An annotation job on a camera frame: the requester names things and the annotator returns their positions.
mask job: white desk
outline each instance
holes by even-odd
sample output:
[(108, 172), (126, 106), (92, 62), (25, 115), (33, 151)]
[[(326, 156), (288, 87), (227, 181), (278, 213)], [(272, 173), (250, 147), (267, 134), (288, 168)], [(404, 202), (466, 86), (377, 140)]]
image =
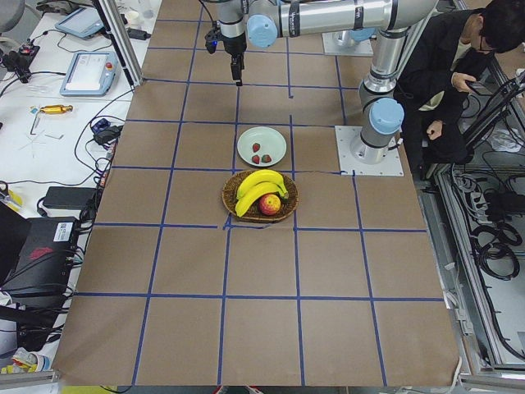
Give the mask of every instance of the white desk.
[[(158, 8), (160, 7), (161, 0), (152, 2), (154, 15), (157, 15)], [(40, 36), (44, 31), (55, 30), (55, 24), (63, 20), (65, 16), (58, 14), (45, 14), (42, 20), (34, 29), (31, 38)], [(151, 33), (155, 25), (155, 18), (144, 19), (142, 23), (142, 30)], [(65, 49), (59, 48), (58, 42), (63, 37), (63, 33), (59, 31), (49, 31), (46, 35), (37, 38), (34, 41), (35, 45), (40, 46), (40, 51), (34, 58), (31, 63), (30, 70), (31, 72), (37, 71), (55, 71), (55, 72), (67, 72), (67, 69), (73, 58), (73, 53), (67, 52)], [(132, 39), (131, 45), (135, 51), (135, 55), (139, 64), (142, 65), (144, 62), (144, 57), (146, 55), (146, 50), (148, 49), (149, 39), (143, 41), (139, 39)], [(109, 45), (109, 48), (100, 49), (103, 51), (113, 51), (111, 46), (111, 41), (104, 38), (102, 35), (98, 34), (92, 39), (80, 39), (71, 34), (68, 34), (61, 42), (60, 45), (63, 48), (67, 48), (70, 51), (95, 51), (99, 48), (106, 47)], [(69, 100), (75, 100), (74, 98), (65, 98), (60, 95), (60, 87), (62, 85), (63, 76), (57, 75), (47, 75), (47, 74), (37, 74), (31, 77), (28, 84), (15, 83), (6, 91), (6, 95), (9, 97), (28, 97), (28, 96), (39, 96), (39, 97), (50, 97), (57, 98), (64, 102)], [(108, 92), (101, 97), (92, 96), (92, 97), (82, 97), (82, 100), (103, 100), (109, 101), (113, 100), (119, 95), (125, 93), (130, 89), (130, 85), (126, 79), (126, 76), (122, 72), (121, 67), (119, 66), (115, 80), (112, 83), (111, 88)], [(125, 101), (131, 101), (132, 95), (126, 95), (122, 99)]]
[[(21, 214), (27, 218), (38, 216), (36, 203), (51, 184), (12, 182), (55, 181), (74, 185), (92, 172), (75, 158), (75, 143), (84, 126), (107, 102), (70, 99), (68, 104), (73, 106), (73, 111), (60, 115), (40, 114), (33, 135), (30, 135), (34, 122), (30, 107), (56, 103), (55, 98), (15, 97), (9, 102), (5, 100), (0, 106), (0, 118), (4, 123), (0, 130), (0, 157), (4, 163), (0, 169), (0, 179), (10, 184), (10, 188), (22, 197), (24, 205)], [(128, 101), (116, 101), (102, 111), (101, 116), (112, 115), (123, 119), (128, 107)], [(85, 149), (85, 144), (91, 139), (93, 132), (87, 128), (80, 136), (76, 151), (83, 162), (93, 167), (94, 161)], [(95, 158), (106, 156), (106, 150), (94, 142), (88, 144), (88, 150)], [(83, 184), (86, 187), (93, 185), (92, 177)]]
[[(149, 33), (153, 31), (158, 9), (162, 0), (151, 0), (154, 18), (142, 21), (142, 30)], [(124, 1), (133, 8), (133, 0)], [(46, 14), (35, 28), (31, 38), (41, 35), (46, 30), (54, 30), (55, 24), (63, 19), (64, 16), (57, 14)], [(50, 31), (48, 34), (36, 39), (35, 45), (40, 46), (40, 51), (30, 66), (32, 72), (36, 71), (56, 71), (66, 72), (73, 53), (58, 48), (57, 43), (63, 34)], [(142, 65), (149, 40), (141, 41), (132, 39), (132, 47), (135, 51), (139, 64)], [(99, 35), (92, 39), (83, 40), (74, 36), (67, 35), (61, 42), (61, 46), (75, 50), (93, 51), (103, 46), (111, 44), (110, 40)], [(113, 50), (112, 47), (103, 49), (104, 51)], [(106, 150), (91, 142), (92, 131), (87, 128), (82, 131), (89, 120), (94, 117), (104, 106), (120, 95), (130, 90), (130, 86), (121, 68), (113, 81), (112, 87), (106, 95), (102, 97), (63, 97), (59, 94), (63, 76), (37, 74), (34, 75), (28, 84), (15, 82), (10, 86), (4, 96), (0, 98), (0, 121), (3, 128), (0, 129), (0, 180), (10, 183), (10, 188), (20, 195), (23, 199), (23, 207), (20, 214), (26, 218), (38, 217), (36, 204), (40, 197), (44, 196), (48, 187), (56, 185), (53, 183), (36, 184), (33, 182), (12, 183), (18, 181), (32, 180), (38, 182), (56, 181), (63, 184), (78, 184), (86, 179), (92, 172), (81, 164), (74, 154), (75, 144), (80, 160), (94, 167), (93, 158), (105, 157)], [(3, 89), (11, 80), (10, 75), (0, 82), (0, 90)], [(126, 114), (133, 97), (132, 93), (111, 103), (107, 109), (100, 113), (100, 116), (114, 116), (126, 119)], [(31, 107), (42, 107), (53, 104), (70, 104), (73, 106), (72, 112), (61, 115), (41, 114), (37, 126), (32, 130), (34, 114), (30, 111)], [(120, 122), (109, 119), (115, 124)], [(94, 186), (93, 176), (82, 185), (86, 187)], [(77, 216), (78, 211), (55, 211), (55, 216)], [(83, 246), (85, 236), (79, 240), (79, 245)], [(71, 271), (69, 285), (74, 287), (80, 273), (79, 269)], [(62, 324), (66, 316), (59, 316), (56, 325)], [(53, 359), (58, 346), (58, 341), (47, 344), (39, 351)], [(34, 394), (54, 394), (59, 392), (57, 384), (46, 384), (43, 386), (32, 387)], [(18, 394), (27, 392), (28, 388), (5, 390), (6, 394)]]

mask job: human hand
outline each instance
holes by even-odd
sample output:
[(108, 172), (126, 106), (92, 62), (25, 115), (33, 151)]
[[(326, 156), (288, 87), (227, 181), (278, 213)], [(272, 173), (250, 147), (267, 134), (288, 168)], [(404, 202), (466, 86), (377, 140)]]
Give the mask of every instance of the human hand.
[(436, 138), (441, 137), (442, 131), (443, 131), (443, 122), (433, 121), (431, 125), (427, 128), (428, 139), (432, 141), (432, 140), (435, 140)]
[(459, 92), (472, 93), (472, 90), (467, 85), (467, 81), (476, 82), (476, 77), (461, 72), (455, 72), (452, 74), (452, 86), (454, 86)]

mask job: smartphone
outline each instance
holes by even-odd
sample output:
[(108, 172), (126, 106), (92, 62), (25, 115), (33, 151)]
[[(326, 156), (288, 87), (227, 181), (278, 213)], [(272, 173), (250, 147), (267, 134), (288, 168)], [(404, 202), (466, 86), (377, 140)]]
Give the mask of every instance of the smartphone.
[(472, 82), (471, 80), (466, 80), (465, 83), (472, 90), (472, 92), (478, 96), (492, 96), (490, 90), (487, 89), (481, 82)]

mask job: red apple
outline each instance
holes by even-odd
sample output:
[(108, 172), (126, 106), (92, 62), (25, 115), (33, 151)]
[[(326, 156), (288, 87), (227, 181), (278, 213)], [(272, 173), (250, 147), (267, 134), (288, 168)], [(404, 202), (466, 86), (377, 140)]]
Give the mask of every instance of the red apple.
[(277, 195), (264, 195), (259, 199), (259, 210), (263, 215), (273, 216), (281, 209), (281, 199)]

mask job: blue tape grid line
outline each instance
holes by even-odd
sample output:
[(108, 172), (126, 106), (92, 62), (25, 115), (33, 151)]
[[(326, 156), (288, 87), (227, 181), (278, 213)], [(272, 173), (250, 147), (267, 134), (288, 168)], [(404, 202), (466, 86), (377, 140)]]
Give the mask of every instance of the blue tape grid line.
[[(235, 102), (235, 131), (234, 139), (232, 141), (233, 149), (231, 155), (231, 167), (235, 168), (235, 161), (237, 159), (235, 142), (237, 141), (237, 133), (239, 131), (238, 121), (239, 121), (239, 103), (240, 103), (240, 89), (237, 87), (237, 97)], [(231, 225), (231, 215), (228, 215), (226, 220), (226, 225)], [(231, 227), (227, 228), (226, 233), (226, 253), (224, 259), (224, 277), (222, 283), (222, 298), (221, 298), (221, 327), (219, 331), (219, 351), (218, 351), (218, 361), (217, 361), (217, 385), (222, 383), (222, 355), (224, 351), (224, 331), (226, 324), (226, 295), (227, 295), (227, 286), (228, 286), (228, 268), (230, 262), (230, 239), (231, 239)]]
[(210, 300), (301, 300), (301, 301), (363, 301), (363, 302), (443, 302), (440, 297), (344, 297), (336, 295), (244, 295), (244, 294), (176, 294), (176, 293), (107, 293), (76, 291), (83, 297), (135, 297), (135, 298), (192, 298)]
[[(183, 20), (158, 20), (158, 21), (183, 21)], [(372, 308), (372, 321), (374, 325), (374, 332), (376, 336), (376, 342), (377, 342), (377, 353), (378, 358), (380, 361), (380, 367), (381, 367), (381, 376), (383, 385), (387, 386), (387, 379), (386, 379), (386, 371), (385, 371), (385, 365), (384, 360), (382, 356), (382, 350), (381, 350), (381, 341), (379, 337), (379, 329), (377, 325), (377, 316), (376, 316), (376, 310), (375, 310), (375, 303), (377, 302), (414, 302), (414, 301), (420, 301), (420, 302), (443, 302), (442, 298), (424, 298), (424, 297), (374, 297), (372, 293), (372, 284), (371, 284), (371, 278), (370, 278), (370, 272), (368, 269), (368, 259), (367, 259), (367, 251), (366, 251), (366, 245), (365, 245), (365, 239), (364, 234), (366, 232), (417, 232), (417, 233), (425, 233), (425, 230), (422, 229), (389, 229), (389, 228), (369, 228), (365, 229), (363, 228), (362, 220), (361, 220), (361, 212), (359, 207), (359, 200), (358, 200), (358, 191), (357, 191), (357, 184), (355, 180), (355, 175), (352, 176), (352, 182), (354, 186), (354, 193), (355, 193), (355, 200), (356, 200), (356, 208), (358, 213), (358, 228), (315, 228), (315, 227), (298, 227), (297, 225), (297, 215), (296, 212), (294, 212), (293, 218), (294, 218), (294, 253), (295, 253), (295, 280), (296, 280), (296, 295), (228, 295), (227, 294), (227, 282), (228, 282), (228, 262), (229, 262), (229, 255), (230, 255), (230, 239), (231, 239), (231, 229), (235, 227), (242, 227), (242, 226), (236, 226), (231, 225), (231, 216), (229, 216), (226, 220), (227, 227), (227, 236), (226, 236), (226, 252), (225, 252), (225, 267), (224, 267), (224, 277), (223, 277), (223, 288), (222, 288), (222, 294), (220, 295), (214, 295), (214, 294), (158, 294), (153, 293), (153, 281), (155, 276), (155, 270), (157, 266), (158, 261), (158, 255), (160, 250), (160, 244), (162, 240), (162, 232), (164, 227), (182, 227), (182, 228), (216, 228), (218, 229), (217, 225), (191, 225), (191, 224), (166, 224), (166, 213), (167, 213), (167, 205), (169, 202), (169, 194), (171, 191), (171, 181), (174, 175), (174, 171), (177, 170), (184, 170), (184, 171), (209, 171), (209, 172), (231, 172), (235, 173), (237, 171), (244, 170), (243, 168), (236, 168), (235, 167), (235, 161), (236, 161), (236, 155), (235, 155), (235, 142), (237, 140), (238, 135), (238, 129), (239, 125), (239, 105), (240, 105), (240, 90), (237, 89), (237, 103), (236, 103), (236, 117), (235, 117), (235, 138), (233, 141), (234, 149), (233, 149), (233, 157), (232, 157), (232, 168), (225, 168), (225, 169), (217, 169), (217, 168), (183, 168), (183, 167), (175, 167), (175, 161), (176, 161), (176, 153), (179, 147), (179, 138), (180, 138), (180, 131), (181, 127), (184, 123), (187, 123), (187, 121), (184, 121), (184, 111), (186, 107), (186, 100), (188, 97), (188, 90), (189, 85), (191, 84), (200, 84), (200, 85), (230, 85), (227, 83), (221, 83), (221, 82), (199, 82), (199, 81), (191, 81), (191, 73), (194, 66), (194, 59), (195, 54), (197, 51), (203, 51), (203, 48), (197, 48), (197, 41), (199, 37), (199, 31), (201, 28), (201, 21), (192, 21), (195, 23), (199, 23), (196, 38), (194, 41), (194, 47), (193, 48), (162, 48), (162, 47), (150, 47), (149, 49), (153, 50), (177, 50), (177, 49), (184, 49), (184, 50), (192, 50), (192, 59), (189, 66), (189, 74), (188, 79), (186, 81), (182, 80), (164, 80), (164, 79), (149, 79), (149, 80), (155, 80), (155, 81), (161, 81), (165, 83), (181, 83), (186, 84), (186, 90), (185, 90), (185, 98), (183, 102), (183, 107), (180, 114), (180, 120), (174, 121), (174, 120), (149, 120), (149, 119), (127, 119), (126, 121), (141, 121), (141, 122), (156, 122), (156, 123), (178, 123), (178, 133), (176, 137), (176, 145), (174, 148), (174, 153), (172, 157), (171, 167), (134, 167), (134, 166), (113, 166), (114, 168), (121, 168), (121, 169), (144, 169), (144, 170), (166, 170), (170, 172), (169, 176), (169, 184), (167, 187), (167, 193), (166, 198), (164, 202), (164, 208), (162, 212), (162, 221), (159, 224), (150, 224), (150, 223), (96, 223), (97, 227), (104, 227), (104, 226), (132, 226), (132, 227), (159, 227), (159, 233), (157, 238), (157, 246), (155, 250), (154, 255), (154, 261), (150, 276), (150, 281), (148, 285), (148, 292), (147, 293), (98, 293), (98, 292), (77, 292), (76, 294), (78, 296), (115, 296), (115, 297), (139, 297), (139, 298), (145, 298), (146, 299), (146, 305), (144, 308), (144, 316), (143, 316), (143, 322), (142, 322), (142, 328), (141, 333), (139, 337), (139, 347), (137, 349), (137, 354), (135, 358), (135, 368), (132, 378), (132, 385), (136, 384), (137, 376), (139, 372), (139, 364), (140, 364), (140, 356), (142, 351), (142, 346), (144, 343), (144, 335), (147, 325), (147, 319), (148, 319), (148, 308), (149, 308), (149, 302), (151, 299), (158, 298), (158, 299), (168, 299), (168, 298), (176, 298), (176, 299), (210, 299), (210, 300), (221, 300), (221, 327), (220, 327), (220, 339), (219, 339), (219, 357), (218, 357), (218, 366), (217, 366), (217, 384), (221, 384), (222, 379), (222, 356), (223, 356), (223, 348), (224, 348), (224, 332), (226, 330), (225, 327), (225, 316), (226, 316), (226, 301), (227, 300), (296, 300), (297, 302), (297, 314), (298, 314), (298, 342), (299, 342), (299, 368), (300, 368), (300, 379), (301, 379), (301, 385), (304, 386), (307, 384), (306, 377), (305, 377), (305, 370), (304, 370), (304, 341), (303, 341), (303, 331), (302, 331), (302, 314), (301, 314), (301, 301), (302, 300), (336, 300), (336, 301), (362, 301), (370, 303)], [(249, 52), (257, 52), (257, 53), (283, 53), (281, 51), (247, 51)], [(292, 94), (292, 87), (294, 88), (305, 88), (305, 89), (338, 89), (340, 92), (340, 102), (341, 102), (341, 111), (343, 114), (343, 119), (345, 120), (346, 124), (346, 115), (345, 115), (345, 102), (344, 102), (344, 91), (345, 90), (357, 90), (357, 88), (347, 88), (343, 87), (341, 84), (341, 78), (340, 78), (340, 68), (338, 63), (338, 58), (336, 57), (336, 72), (337, 77), (339, 81), (339, 86), (337, 87), (326, 87), (326, 86), (303, 86), (303, 85), (292, 85), (291, 84), (291, 69), (290, 69), (290, 54), (292, 53), (290, 51), (290, 46), (288, 39), (286, 39), (286, 62), (287, 62), (287, 77), (288, 77), (288, 85), (267, 85), (267, 84), (245, 84), (247, 86), (269, 86), (269, 87), (286, 87), (289, 92), (289, 97), (293, 98)], [(301, 53), (297, 52), (296, 54), (303, 54), (303, 55), (322, 55), (323, 53)], [(192, 121), (192, 123), (203, 123), (203, 124), (232, 124), (231, 122), (227, 121)], [(256, 125), (255, 123), (243, 123), (243, 125)], [(290, 172), (292, 179), (295, 179), (295, 174), (301, 171), (296, 171), (294, 166), (294, 126), (326, 126), (326, 125), (294, 125), (292, 116), (290, 115), (290, 122), (289, 124), (267, 124), (267, 126), (288, 126), (290, 128), (290, 147), (291, 147), (291, 160), (292, 160), (292, 170)], [(339, 297), (339, 296), (315, 296), (315, 295), (302, 295), (300, 290), (300, 271), (299, 271), (299, 242), (298, 242), (298, 234), (299, 231), (354, 231), (359, 232), (361, 236), (361, 243), (362, 243), (362, 250), (363, 250), (363, 261), (365, 264), (365, 272), (367, 276), (367, 285), (368, 285), (368, 297)]]
[(367, 246), (364, 240), (364, 232), (363, 232), (363, 221), (361, 219), (361, 208), (359, 205), (359, 194), (358, 194), (358, 185), (357, 181), (355, 180), (355, 173), (352, 175), (352, 185), (354, 187), (354, 194), (355, 194), (355, 206), (357, 209), (358, 214), (358, 224), (359, 224), (359, 235), (361, 237), (361, 248), (363, 249), (363, 261), (364, 261), (364, 269), (365, 273), (367, 275), (367, 285), (368, 285), (368, 294), (370, 296), (370, 307), (372, 310), (372, 322), (374, 326), (374, 332), (376, 335), (376, 344), (377, 344), (377, 356), (379, 359), (379, 366), (381, 368), (381, 378), (383, 379), (383, 386), (388, 386), (388, 382), (386, 380), (386, 371), (385, 371), (385, 361), (383, 360), (383, 352), (381, 349), (381, 340), (379, 337), (379, 327), (377, 326), (377, 315), (376, 315), (376, 307), (373, 300), (373, 292), (372, 292), (372, 280), (370, 278), (370, 270), (368, 268), (368, 257), (367, 257)]
[[(290, 115), (290, 156), (292, 162), (292, 180), (295, 181), (295, 151), (294, 151), (294, 119)], [(301, 276), (299, 271), (299, 237), (297, 231), (297, 211), (294, 211), (294, 254), (295, 254), (295, 286), (297, 290), (297, 327), (299, 336), (299, 371), (301, 386), (306, 385), (304, 372), (304, 342), (303, 342), (303, 315), (301, 313)]]
[[(188, 71), (188, 81), (187, 81), (188, 83), (187, 83), (186, 89), (185, 89), (185, 96), (184, 96), (184, 101), (182, 103), (182, 109), (180, 110), (180, 120), (181, 121), (184, 118), (184, 110), (186, 108), (186, 100), (188, 98), (189, 81), (191, 79), (191, 71), (192, 71), (192, 68), (193, 68), (193, 65), (194, 65), (195, 48), (197, 47), (197, 39), (199, 37), (199, 31), (200, 31), (200, 22), (199, 22), (199, 25), (197, 26), (197, 33), (195, 35), (195, 40), (194, 40), (194, 51), (192, 52), (191, 61), (190, 61), (190, 65), (189, 65), (189, 71)], [(159, 255), (161, 241), (162, 241), (162, 233), (163, 233), (163, 230), (164, 230), (163, 224), (166, 221), (167, 206), (168, 206), (169, 199), (170, 199), (171, 181), (173, 180), (173, 173), (175, 171), (173, 168), (175, 167), (175, 160), (176, 160), (177, 150), (178, 150), (178, 147), (179, 147), (180, 128), (181, 127), (182, 127), (182, 122), (179, 122), (179, 127), (178, 127), (178, 131), (177, 131), (176, 142), (175, 142), (175, 148), (174, 148), (174, 151), (173, 151), (173, 156), (171, 158), (171, 170), (170, 170), (170, 176), (168, 178), (168, 186), (167, 186), (167, 190), (166, 190), (166, 196), (165, 196), (165, 199), (164, 199), (164, 207), (162, 209), (162, 219), (161, 219), (161, 223), (160, 223), (161, 225), (160, 225), (159, 231), (158, 231), (157, 245), (156, 245), (156, 249), (155, 249), (155, 255), (154, 255), (154, 258), (153, 258), (153, 266), (152, 266), (150, 277), (149, 277), (148, 294), (147, 294), (147, 297), (146, 297), (146, 305), (144, 307), (144, 316), (143, 316), (143, 320), (142, 320), (142, 328), (140, 330), (139, 344), (138, 344), (138, 348), (137, 348), (137, 354), (136, 354), (136, 357), (135, 357), (135, 367), (134, 367), (134, 370), (133, 370), (133, 378), (131, 379), (131, 385), (132, 386), (136, 385), (137, 377), (138, 377), (138, 373), (139, 373), (140, 357), (142, 355), (142, 346), (144, 344), (144, 334), (146, 332), (146, 324), (148, 322), (149, 303), (150, 303), (150, 300), (151, 300), (151, 295), (153, 293), (153, 281), (155, 279), (155, 270), (157, 268), (158, 255)]]

